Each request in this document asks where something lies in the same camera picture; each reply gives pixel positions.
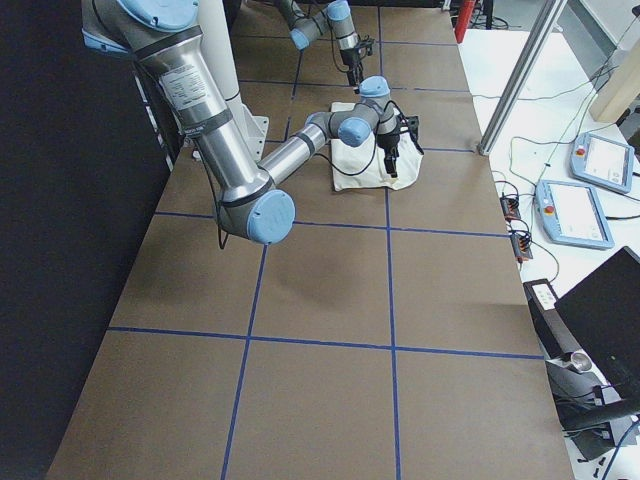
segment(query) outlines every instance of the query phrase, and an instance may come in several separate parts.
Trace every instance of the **robotic arm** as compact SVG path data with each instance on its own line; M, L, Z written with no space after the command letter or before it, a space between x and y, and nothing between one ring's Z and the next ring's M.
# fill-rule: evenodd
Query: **robotic arm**
M82 6L87 46L133 57L161 86L221 187L214 210L228 233L262 244L286 237L295 207L276 185L332 138L358 146L374 130L385 156L397 156L399 121L389 88L384 78L371 77L362 82L362 98L352 111L312 115L302 130L256 164L202 58L196 2L83 0Z
M286 20L298 50L304 50L329 30L332 37L335 34L342 63L347 67L343 73L358 93L358 86L364 80L362 59L373 54L373 39L361 39L356 33L347 0L331 2L313 17L307 16L293 0L275 0L274 3Z

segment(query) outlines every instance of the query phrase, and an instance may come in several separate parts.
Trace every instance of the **white table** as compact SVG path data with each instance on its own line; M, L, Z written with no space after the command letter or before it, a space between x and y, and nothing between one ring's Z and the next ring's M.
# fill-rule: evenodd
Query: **white table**
M527 35L527 32L495 30L470 30L467 32L464 43L460 46L460 52L473 95L492 97L502 94ZM553 96L556 93L573 89L587 81L587 75L582 70L562 34L554 33L550 36L545 49L540 55L525 88L520 94L520 98ZM578 112L583 100L590 94L591 96L595 95L591 84L587 84L572 93L551 100L519 100L491 152L491 168L504 174L506 180L515 184L520 193L532 193L533 187L531 184L509 172L509 148L512 138L521 136L541 142L572 140L578 133L577 128L582 118L582 112L590 103L589 100L582 105L582 110L577 119L573 123L571 123L571 120ZM489 123L497 103L497 99L474 97L478 122L483 131ZM566 131L566 134L561 137L570 124L571 126ZM593 121L587 112L581 131L584 132L603 126L606 127L606 124ZM616 141L625 141L615 125L599 130L597 135ZM570 145L539 146L516 140L513 144L513 169L522 176L536 182L545 163L549 163L551 166L545 170L543 179L576 181L572 179L569 173L571 148ZM640 170L637 162L634 169L636 171ZM494 176L496 180L502 179L500 173L494 173ZM498 192L501 192L503 185L498 184L497 188ZM505 193L510 192L511 190L507 186ZM630 195L640 197L640 179L634 179ZM600 188L598 189L598 196L605 213L609 216L640 214L640 202L622 198ZM623 246L628 245L636 253L640 253L640 219L609 222L615 241L615 247L610 250L600 251L550 243L548 237L542 231L539 219L536 218L537 214L532 212L531 199L531 196L521 198L521 215L531 226L533 240L549 249L559 261L560 272L553 282L554 289L559 296L564 295ZM553 259L535 245L532 249L534 259L523 264L521 270L522 281L552 278L556 271ZM597 460L590 463L577 463L576 459L579 458L580 454L575 445L573 442L567 441L567 447L572 457L576 479L592 479L593 472L598 467ZM602 476L603 471L604 468L600 467L600 476ZM607 478L608 480L640 478L640 447L623 448Z

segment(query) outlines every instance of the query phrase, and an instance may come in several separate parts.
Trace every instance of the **brown tiled surface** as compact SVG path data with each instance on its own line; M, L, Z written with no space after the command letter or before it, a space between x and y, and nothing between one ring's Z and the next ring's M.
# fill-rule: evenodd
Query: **brown tiled surface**
M382 19L384 73L405 88L393 97L420 115L417 183L338 194L314 158L281 186L302 224L264 255L238 238L221 252L202 165L185 154L49 478L571 478L489 165L471 153L471 97L415 90L466 90L450 22L353 12L375 38ZM317 69L303 62L297 78L283 25L243 2L232 40L244 101L271 116L273 140L289 116L291 134L356 101L295 85L342 77L320 41L305 57Z
M254 343L227 479L394 478L391 392L389 352Z

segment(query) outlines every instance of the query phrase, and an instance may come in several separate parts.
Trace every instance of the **black monitor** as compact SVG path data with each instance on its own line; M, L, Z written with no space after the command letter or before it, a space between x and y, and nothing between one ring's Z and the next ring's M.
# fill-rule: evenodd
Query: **black monitor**
M640 397L640 257L622 248L556 310L620 396Z

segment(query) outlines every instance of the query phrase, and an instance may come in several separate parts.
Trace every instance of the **black wall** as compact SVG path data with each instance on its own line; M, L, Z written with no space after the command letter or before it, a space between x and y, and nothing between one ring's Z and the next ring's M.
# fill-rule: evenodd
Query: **black wall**
M168 177L126 62L80 1L0 20L0 479L42 478Z

